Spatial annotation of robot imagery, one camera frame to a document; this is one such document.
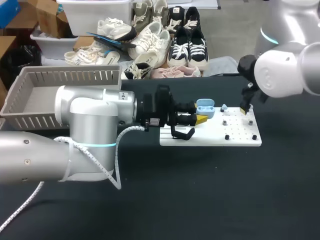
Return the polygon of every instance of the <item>black tabletop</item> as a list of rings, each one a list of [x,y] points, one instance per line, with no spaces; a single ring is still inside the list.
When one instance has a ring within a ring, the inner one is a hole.
[[[138,97],[170,85],[177,101],[237,107],[241,77],[129,81]],[[122,190],[48,182],[0,240],[319,239],[320,98],[253,101],[261,147],[162,147],[159,130],[120,143]],[[37,183],[0,187],[0,222]]]

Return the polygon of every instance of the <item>cable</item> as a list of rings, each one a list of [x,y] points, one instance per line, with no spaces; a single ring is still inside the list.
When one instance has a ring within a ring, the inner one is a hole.
[[[121,138],[130,131],[145,131],[143,126],[131,126],[123,130],[119,136],[116,138],[116,146],[115,146],[115,158],[114,158],[114,169],[115,176],[117,181],[112,177],[112,175],[100,164],[100,162],[83,146],[74,142],[70,137],[59,136],[54,140],[57,142],[68,143],[73,145],[80,152],[85,154],[94,164],[98,166],[98,168],[108,177],[108,179],[112,182],[112,184],[118,189],[121,189],[121,180],[120,180],[120,172],[119,172],[119,163],[118,163],[118,149]],[[36,197],[39,193],[40,189],[44,185],[44,181],[41,181],[39,185],[36,187],[34,192],[30,195],[30,197],[0,226],[0,233],[5,229],[5,227]]]

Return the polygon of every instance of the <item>shoe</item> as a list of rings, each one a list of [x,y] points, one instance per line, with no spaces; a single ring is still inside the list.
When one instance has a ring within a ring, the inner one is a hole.
[[[174,79],[174,78],[199,78],[201,72],[198,67],[175,66],[170,68],[158,68],[151,71],[152,79]]]
[[[173,38],[179,27],[183,27],[185,22],[185,9],[181,6],[175,6],[169,9],[168,24],[165,27]]]
[[[143,79],[150,73],[158,62],[156,52],[146,52],[139,55],[136,60],[121,74],[121,79]]]
[[[133,4],[134,17],[131,25],[138,34],[150,24],[153,6],[151,0],[143,0],[143,2]]]
[[[185,29],[188,29],[190,33],[196,28],[200,28],[200,14],[195,6],[189,7],[185,14]]]
[[[152,22],[159,22],[162,27],[166,27],[168,24],[169,9],[166,0],[157,0],[152,10]]]
[[[153,34],[152,44],[148,52],[156,52],[158,54],[158,62],[155,65],[155,69],[165,64],[170,47],[170,33],[168,30],[163,30],[159,36]]]
[[[102,65],[105,62],[105,58],[102,53],[80,49],[77,52],[66,52],[64,61],[70,65]]]
[[[190,36],[188,51],[188,66],[198,67],[200,71],[206,70],[209,60],[207,42],[199,28],[196,28]]]
[[[152,22],[146,26],[142,32],[131,42],[136,45],[135,48],[129,48],[129,56],[135,60],[140,54],[146,53],[153,41],[153,34],[159,35],[161,33],[162,25],[160,22]]]
[[[171,42],[170,52],[168,54],[168,66],[187,66],[188,64],[188,32],[184,27],[179,27]]]
[[[108,17],[105,21],[98,21],[97,34],[118,42],[128,42],[137,36],[137,31],[121,20]]]

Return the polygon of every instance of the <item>blue plastic part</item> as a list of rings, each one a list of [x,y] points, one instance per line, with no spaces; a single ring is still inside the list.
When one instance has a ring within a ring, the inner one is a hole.
[[[215,115],[216,108],[214,106],[198,106],[196,108],[197,115],[208,116],[209,119],[212,119]]]
[[[222,105],[222,107],[221,107],[221,109],[223,109],[223,110],[227,110],[227,109],[228,109],[228,107],[227,107],[227,105],[223,104],[223,105]]]
[[[7,0],[0,4],[0,29],[4,29],[19,11],[20,5],[18,0]]]
[[[197,107],[206,107],[206,106],[214,107],[215,101],[209,98],[198,99],[198,101],[196,101],[196,106]]]

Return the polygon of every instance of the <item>black and white sneaker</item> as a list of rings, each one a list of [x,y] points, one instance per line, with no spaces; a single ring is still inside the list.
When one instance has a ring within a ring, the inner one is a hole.
[[[171,42],[170,52],[168,54],[168,66],[178,67],[187,66],[188,64],[188,32],[184,27],[179,27]]]
[[[173,38],[180,27],[185,24],[185,9],[181,6],[169,8],[168,24],[165,27]]]
[[[121,74],[121,79],[144,79],[156,66],[158,54],[154,51],[140,54],[135,61]]]
[[[204,71],[208,67],[207,41],[199,28],[196,28],[189,39],[189,68],[198,67]]]
[[[200,28],[200,14],[195,6],[189,7],[185,14],[185,25],[184,27],[192,33],[193,30]]]

